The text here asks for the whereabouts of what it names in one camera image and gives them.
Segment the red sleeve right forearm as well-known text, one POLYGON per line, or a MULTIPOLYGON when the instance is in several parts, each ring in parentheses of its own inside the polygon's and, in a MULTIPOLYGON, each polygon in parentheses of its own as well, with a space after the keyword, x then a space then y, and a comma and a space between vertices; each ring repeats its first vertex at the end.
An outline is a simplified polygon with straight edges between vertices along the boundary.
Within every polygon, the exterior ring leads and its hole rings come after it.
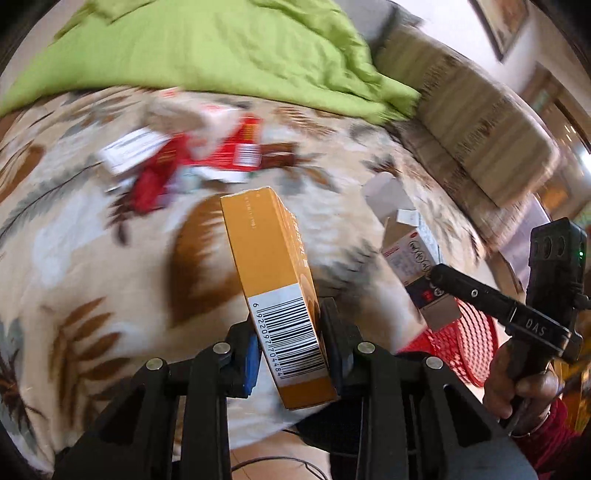
POLYGON ((523 438, 514 437, 539 479, 550 479, 554 472, 570 460, 582 436, 567 424, 567 407, 555 400, 545 422, 523 438))

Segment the person's right hand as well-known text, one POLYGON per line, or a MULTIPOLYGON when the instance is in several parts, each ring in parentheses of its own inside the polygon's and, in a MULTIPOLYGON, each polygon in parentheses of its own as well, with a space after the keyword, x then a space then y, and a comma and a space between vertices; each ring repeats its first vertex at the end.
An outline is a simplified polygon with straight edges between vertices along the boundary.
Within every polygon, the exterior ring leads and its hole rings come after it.
POLYGON ((506 420, 513 415, 513 399, 523 398, 525 409, 513 430, 514 435, 523 436, 533 433, 549 418, 551 403, 562 383, 551 367, 519 381, 513 380, 509 375, 512 355, 513 341, 509 340, 499 348, 490 365, 483 405, 498 419, 506 420))

